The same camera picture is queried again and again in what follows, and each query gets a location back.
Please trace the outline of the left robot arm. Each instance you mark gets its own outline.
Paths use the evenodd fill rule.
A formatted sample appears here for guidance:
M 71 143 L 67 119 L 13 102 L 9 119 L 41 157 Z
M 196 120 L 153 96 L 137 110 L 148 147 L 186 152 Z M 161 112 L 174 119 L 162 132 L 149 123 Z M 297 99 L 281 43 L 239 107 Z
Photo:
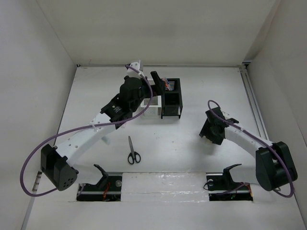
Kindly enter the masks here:
M 156 71 L 151 72 L 154 84 L 142 76 L 125 76 L 119 93 L 105 105 L 90 124 L 74 131 L 74 135 L 53 147 L 41 149 L 41 170 L 59 191 L 68 189 L 76 180 L 73 166 L 92 145 L 132 120 L 133 113 L 145 98 L 163 95 L 165 82 Z

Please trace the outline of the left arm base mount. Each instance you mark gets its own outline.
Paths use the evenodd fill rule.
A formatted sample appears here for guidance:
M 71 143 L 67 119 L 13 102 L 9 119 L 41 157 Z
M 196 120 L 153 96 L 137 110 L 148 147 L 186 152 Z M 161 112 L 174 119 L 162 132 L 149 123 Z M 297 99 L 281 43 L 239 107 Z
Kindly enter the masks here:
M 80 202 L 120 202 L 122 172 L 106 172 L 100 165 L 94 164 L 101 177 L 94 184 L 79 184 L 76 200 Z

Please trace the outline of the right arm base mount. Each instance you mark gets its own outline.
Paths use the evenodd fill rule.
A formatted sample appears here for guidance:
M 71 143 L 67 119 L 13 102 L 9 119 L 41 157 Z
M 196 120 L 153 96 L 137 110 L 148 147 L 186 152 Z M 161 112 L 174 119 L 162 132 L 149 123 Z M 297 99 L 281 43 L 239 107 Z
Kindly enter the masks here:
M 230 170 L 239 165 L 228 166 L 222 173 L 206 175 L 203 189 L 209 192 L 209 201 L 253 201 L 250 185 L 234 182 L 230 174 Z

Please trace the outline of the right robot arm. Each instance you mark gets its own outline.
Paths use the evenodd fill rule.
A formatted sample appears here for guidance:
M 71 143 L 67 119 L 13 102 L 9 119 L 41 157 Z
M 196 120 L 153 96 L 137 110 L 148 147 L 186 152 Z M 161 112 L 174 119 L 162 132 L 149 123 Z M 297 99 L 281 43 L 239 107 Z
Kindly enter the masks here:
M 284 142 L 271 142 L 246 130 L 234 118 L 227 119 L 220 107 L 206 111 L 207 119 L 200 131 L 213 144 L 229 140 L 244 149 L 255 159 L 255 179 L 266 191 L 283 197 L 294 194 L 293 182 L 298 175 L 290 150 Z

